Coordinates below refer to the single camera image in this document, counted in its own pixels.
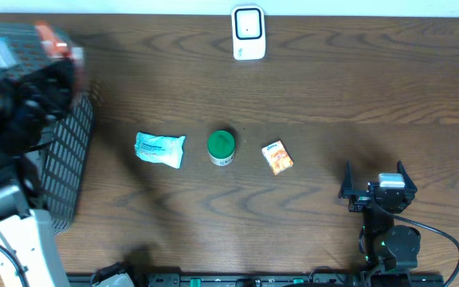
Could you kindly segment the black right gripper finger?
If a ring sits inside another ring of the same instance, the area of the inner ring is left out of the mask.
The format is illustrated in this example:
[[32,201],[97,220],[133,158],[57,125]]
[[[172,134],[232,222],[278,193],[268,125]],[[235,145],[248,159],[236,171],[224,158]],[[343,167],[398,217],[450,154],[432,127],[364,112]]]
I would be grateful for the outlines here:
[[414,199],[415,194],[418,191],[417,186],[414,184],[412,179],[408,176],[406,169],[404,168],[402,161],[397,162],[397,172],[403,177],[405,182],[405,195],[408,199]]
[[343,182],[339,189],[338,198],[339,199],[349,199],[354,193],[352,173],[351,173],[351,163],[346,162],[346,167],[344,171]]

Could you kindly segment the red snack packet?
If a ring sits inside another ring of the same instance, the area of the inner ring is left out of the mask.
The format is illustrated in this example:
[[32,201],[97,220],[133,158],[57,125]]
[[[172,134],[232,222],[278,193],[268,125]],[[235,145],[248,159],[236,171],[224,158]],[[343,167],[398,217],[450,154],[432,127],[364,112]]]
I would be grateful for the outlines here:
[[35,22],[34,26],[41,38],[41,46],[50,59],[55,61],[69,59],[73,62],[73,105],[78,104],[84,94],[85,87],[84,50],[75,43],[61,38],[47,22]]

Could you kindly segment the green lid jar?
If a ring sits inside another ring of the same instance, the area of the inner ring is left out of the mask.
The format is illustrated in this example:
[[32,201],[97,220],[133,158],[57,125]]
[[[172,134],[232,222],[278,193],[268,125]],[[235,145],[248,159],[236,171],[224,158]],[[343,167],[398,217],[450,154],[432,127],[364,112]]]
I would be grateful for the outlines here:
[[230,164],[235,156],[236,142],[227,131],[213,132],[207,140],[207,151],[213,164],[219,167]]

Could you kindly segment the teal wet wipes pack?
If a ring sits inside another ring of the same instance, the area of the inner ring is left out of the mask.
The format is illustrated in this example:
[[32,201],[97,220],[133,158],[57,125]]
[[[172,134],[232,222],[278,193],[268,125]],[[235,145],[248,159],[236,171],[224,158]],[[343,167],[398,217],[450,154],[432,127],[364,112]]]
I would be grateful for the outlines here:
[[156,136],[138,132],[135,138],[135,155],[145,162],[163,163],[179,169],[185,139],[185,136]]

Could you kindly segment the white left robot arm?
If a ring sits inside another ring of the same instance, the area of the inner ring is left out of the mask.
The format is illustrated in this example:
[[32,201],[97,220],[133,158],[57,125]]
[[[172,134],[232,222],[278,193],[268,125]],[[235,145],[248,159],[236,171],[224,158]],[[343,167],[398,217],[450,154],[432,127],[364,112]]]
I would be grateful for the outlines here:
[[0,37],[0,276],[7,286],[135,286],[116,263],[69,275],[55,237],[73,221],[92,131],[83,52]]

